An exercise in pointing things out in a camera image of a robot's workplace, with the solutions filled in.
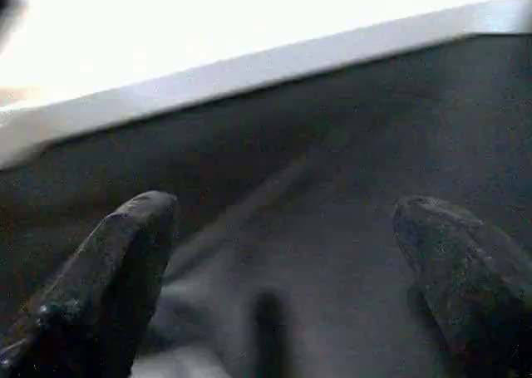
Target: white countertop edge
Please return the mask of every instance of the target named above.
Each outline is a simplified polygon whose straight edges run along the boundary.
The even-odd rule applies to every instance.
[[[51,142],[478,33],[530,32],[532,0],[492,0],[278,47],[45,106],[0,108],[0,169]]]

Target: dark gray floor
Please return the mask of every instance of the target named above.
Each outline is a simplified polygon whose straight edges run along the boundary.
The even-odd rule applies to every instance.
[[[296,376],[446,376],[392,241],[392,205],[448,199],[527,243],[531,51],[530,37],[481,37],[58,145],[2,175],[0,311],[135,193],[177,193],[185,241],[328,135],[318,162],[203,268],[223,358],[246,376],[252,347],[231,330],[245,338],[246,307],[273,288]]]

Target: blurry object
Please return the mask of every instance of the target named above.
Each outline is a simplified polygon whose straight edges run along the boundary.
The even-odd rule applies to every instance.
[[[2,46],[3,34],[7,32],[8,28],[13,22],[13,18],[17,16],[21,0],[0,0],[0,47]]]
[[[2,338],[0,376],[129,376],[177,213],[173,195],[151,191],[104,218]]]
[[[395,239],[453,352],[473,376],[532,376],[532,260],[460,206],[402,199]]]

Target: white surface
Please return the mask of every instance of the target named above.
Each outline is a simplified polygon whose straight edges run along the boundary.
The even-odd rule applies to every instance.
[[[530,0],[30,2],[0,56],[0,87],[40,96],[0,108],[4,168],[50,141],[168,109],[477,32],[523,32],[532,11]]]

